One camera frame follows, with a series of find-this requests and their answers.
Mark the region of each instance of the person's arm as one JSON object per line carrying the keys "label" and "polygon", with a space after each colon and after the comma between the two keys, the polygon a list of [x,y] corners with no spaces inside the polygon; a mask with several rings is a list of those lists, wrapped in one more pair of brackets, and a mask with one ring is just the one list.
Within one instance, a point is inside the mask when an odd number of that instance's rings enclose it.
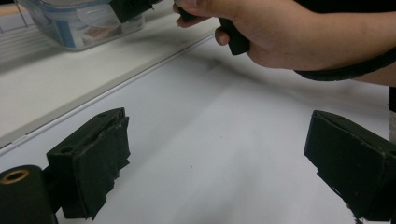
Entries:
{"label": "person's arm", "polygon": [[[370,60],[396,47],[396,12],[318,14],[292,0],[177,0],[191,14],[233,21],[248,56],[273,68],[315,71]],[[178,22],[181,27],[193,23]],[[218,30],[221,45],[229,37]]]}

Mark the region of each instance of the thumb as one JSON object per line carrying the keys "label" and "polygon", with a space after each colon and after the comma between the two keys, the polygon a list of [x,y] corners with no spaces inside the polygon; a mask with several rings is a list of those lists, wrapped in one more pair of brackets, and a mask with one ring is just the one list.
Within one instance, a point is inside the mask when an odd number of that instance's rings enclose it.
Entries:
{"label": "thumb", "polygon": [[178,7],[195,16],[218,17],[231,20],[240,2],[236,0],[175,0]]}

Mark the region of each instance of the black handle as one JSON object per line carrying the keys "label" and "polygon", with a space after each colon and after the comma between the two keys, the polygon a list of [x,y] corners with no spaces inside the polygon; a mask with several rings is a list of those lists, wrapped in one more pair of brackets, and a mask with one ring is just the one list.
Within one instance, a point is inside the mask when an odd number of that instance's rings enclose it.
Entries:
{"label": "black handle", "polygon": [[[183,8],[177,8],[183,21],[192,21],[196,18],[196,16],[186,12]],[[230,43],[228,43],[228,45],[230,47],[231,54],[239,55],[247,52],[249,50],[249,41],[246,37],[239,33],[239,31],[233,25],[233,22],[223,18],[219,18],[219,21],[221,24],[221,29],[223,29],[230,36]]]}

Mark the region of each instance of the white surface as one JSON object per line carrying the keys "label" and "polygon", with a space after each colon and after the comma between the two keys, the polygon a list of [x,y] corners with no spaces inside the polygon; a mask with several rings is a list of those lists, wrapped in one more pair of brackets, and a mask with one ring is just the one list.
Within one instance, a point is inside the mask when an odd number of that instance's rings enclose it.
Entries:
{"label": "white surface", "polygon": [[36,29],[0,35],[0,147],[86,103],[213,33],[217,20],[175,24],[173,1],[148,11],[146,27],[82,52],[57,47]]}
{"label": "white surface", "polygon": [[0,157],[0,170],[47,166],[45,153],[92,116],[125,107],[131,164],[95,224],[352,224],[304,157],[314,109],[388,138],[389,89],[314,82],[231,56],[214,39],[122,84]]}
{"label": "white surface", "polygon": [[27,27],[33,26],[34,24],[35,23],[33,22],[27,11],[23,11],[22,14],[15,13],[0,16],[0,36],[2,33],[8,33],[19,29],[26,29]]}

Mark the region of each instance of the clear plastic box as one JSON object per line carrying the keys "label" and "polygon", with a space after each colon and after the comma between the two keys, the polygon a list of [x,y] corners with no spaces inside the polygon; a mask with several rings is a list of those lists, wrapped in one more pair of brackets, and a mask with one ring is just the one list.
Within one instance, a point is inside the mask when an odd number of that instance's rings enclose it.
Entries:
{"label": "clear plastic box", "polygon": [[19,0],[35,25],[67,49],[87,49],[143,28],[143,15],[120,23],[110,0]]}

